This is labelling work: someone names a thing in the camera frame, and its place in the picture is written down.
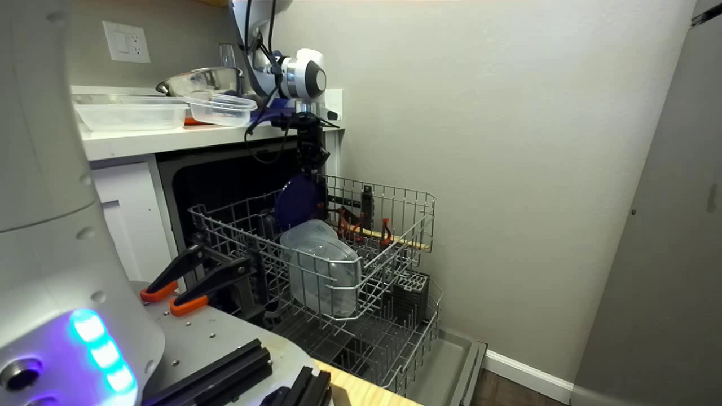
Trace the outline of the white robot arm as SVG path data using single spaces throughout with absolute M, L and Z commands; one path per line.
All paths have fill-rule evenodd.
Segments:
M 328 161 L 321 117 L 328 73 L 325 57 L 318 49 L 299 48 L 296 55 L 285 55 L 273 45 L 274 17 L 291 2 L 229 0 L 229 12 L 240 33 L 244 73 L 251 77 L 252 93 L 261 96 L 249 134 L 261 122 L 279 131 L 293 131 L 299 170 L 313 173 Z

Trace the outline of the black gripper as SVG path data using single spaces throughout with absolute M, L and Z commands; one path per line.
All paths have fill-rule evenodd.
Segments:
M 305 171 L 318 171 L 330 157 L 323 122 L 313 112 L 293 112 L 288 127 L 298 134 L 298 156 Z

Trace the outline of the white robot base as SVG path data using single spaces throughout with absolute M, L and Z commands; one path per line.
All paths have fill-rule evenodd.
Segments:
M 0 0 L 3 406 L 139 406 L 165 354 L 113 246 L 65 74 L 68 0 Z

